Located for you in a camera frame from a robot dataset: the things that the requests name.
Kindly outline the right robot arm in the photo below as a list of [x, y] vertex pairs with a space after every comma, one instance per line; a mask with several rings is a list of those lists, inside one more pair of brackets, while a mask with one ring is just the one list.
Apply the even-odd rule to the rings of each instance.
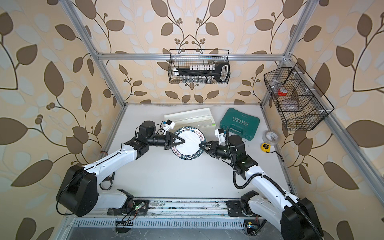
[[256, 187], [241, 197], [245, 215], [259, 215], [280, 230], [285, 240], [321, 240], [324, 232], [314, 205], [282, 188], [252, 159], [238, 135], [218, 141], [201, 143], [199, 147], [215, 159], [228, 160], [233, 169], [234, 186], [242, 190]]

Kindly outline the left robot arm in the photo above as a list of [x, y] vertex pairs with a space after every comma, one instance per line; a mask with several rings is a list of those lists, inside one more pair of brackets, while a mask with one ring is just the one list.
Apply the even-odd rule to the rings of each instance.
[[121, 147], [110, 155], [85, 166], [70, 167], [58, 194], [57, 205], [62, 205], [77, 217], [83, 217], [94, 209], [120, 209], [129, 201], [129, 193], [118, 189], [107, 191], [100, 183], [121, 167], [139, 159], [151, 146], [169, 150], [182, 145], [185, 140], [169, 131], [159, 135], [153, 121], [144, 121], [135, 136], [122, 143]]

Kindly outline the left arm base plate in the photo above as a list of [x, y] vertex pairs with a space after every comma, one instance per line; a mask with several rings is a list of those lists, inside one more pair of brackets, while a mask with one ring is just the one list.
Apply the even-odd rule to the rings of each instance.
[[109, 216], [126, 216], [138, 212], [140, 215], [146, 215], [148, 212], [149, 200], [134, 200], [134, 196], [123, 189], [117, 189], [120, 193], [127, 197], [123, 206], [119, 209], [109, 208], [107, 215]]

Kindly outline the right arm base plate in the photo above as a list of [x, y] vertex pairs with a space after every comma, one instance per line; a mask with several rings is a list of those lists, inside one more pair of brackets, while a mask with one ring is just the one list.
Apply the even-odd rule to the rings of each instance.
[[250, 217], [256, 218], [259, 215], [254, 214], [250, 208], [241, 200], [226, 201], [228, 215], [230, 217]]

